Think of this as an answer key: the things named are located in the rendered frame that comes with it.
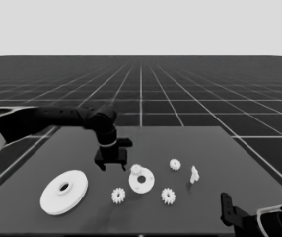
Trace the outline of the small white T-shaped piece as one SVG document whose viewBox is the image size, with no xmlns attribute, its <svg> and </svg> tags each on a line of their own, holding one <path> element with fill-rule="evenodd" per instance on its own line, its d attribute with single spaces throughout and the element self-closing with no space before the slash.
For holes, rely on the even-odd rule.
<svg viewBox="0 0 282 237">
<path fill-rule="evenodd" d="M 198 170 L 195 166 L 191 167 L 191 176 L 190 176 L 190 182 L 194 184 L 196 181 L 198 181 L 200 178 Z"/>
</svg>

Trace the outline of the white round carrier with pins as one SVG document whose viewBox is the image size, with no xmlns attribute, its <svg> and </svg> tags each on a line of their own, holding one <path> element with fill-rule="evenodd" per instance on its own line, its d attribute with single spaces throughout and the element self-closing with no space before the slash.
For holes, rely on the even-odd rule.
<svg viewBox="0 0 282 237">
<path fill-rule="evenodd" d="M 138 178 L 143 176 L 143 183 L 138 181 Z M 137 173 L 130 172 L 128 183 L 133 192 L 137 194 L 146 194 L 152 190 L 155 184 L 155 177 L 151 170 L 141 167 Z"/>
</svg>

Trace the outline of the large thick white disc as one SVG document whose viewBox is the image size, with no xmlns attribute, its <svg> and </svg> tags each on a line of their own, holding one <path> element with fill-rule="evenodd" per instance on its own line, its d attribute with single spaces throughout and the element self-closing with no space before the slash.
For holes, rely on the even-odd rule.
<svg viewBox="0 0 282 237">
<path fill-rule="evenodd" d="M 39 205 L 48 215 L 61 215 L 73 209 L 88 190 L 83 171 L 69 170 L 52 179 L 41 193 Z"/>
</svg>

